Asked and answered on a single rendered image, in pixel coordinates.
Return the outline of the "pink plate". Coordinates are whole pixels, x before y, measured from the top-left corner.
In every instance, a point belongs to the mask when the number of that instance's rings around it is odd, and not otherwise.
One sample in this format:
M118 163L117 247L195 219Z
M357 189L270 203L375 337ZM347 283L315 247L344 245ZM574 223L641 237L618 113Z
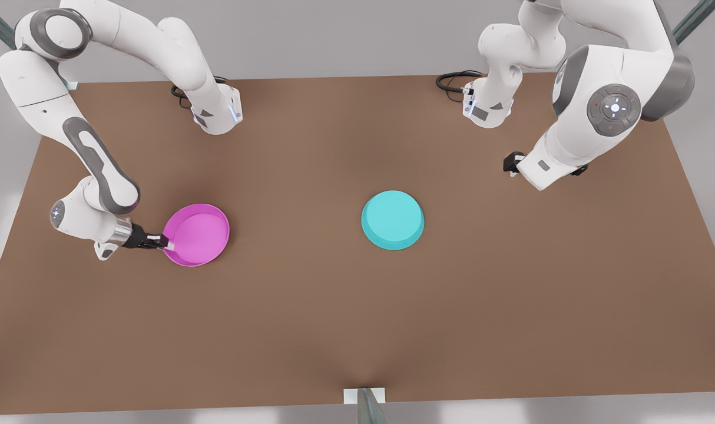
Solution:
M192 204L177 210L162 234L169 241L164 254L185 267L207 264L220 255L229 241L229 221L221 209Z

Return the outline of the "blue plate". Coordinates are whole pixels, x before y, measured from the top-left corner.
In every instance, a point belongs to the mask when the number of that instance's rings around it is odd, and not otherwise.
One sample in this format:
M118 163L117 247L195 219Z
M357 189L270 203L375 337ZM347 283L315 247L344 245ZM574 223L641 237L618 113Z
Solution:
M374 245L398 251L419 241L425 228L425 215L414 197L404 191L388 190L366 202L360 225Z

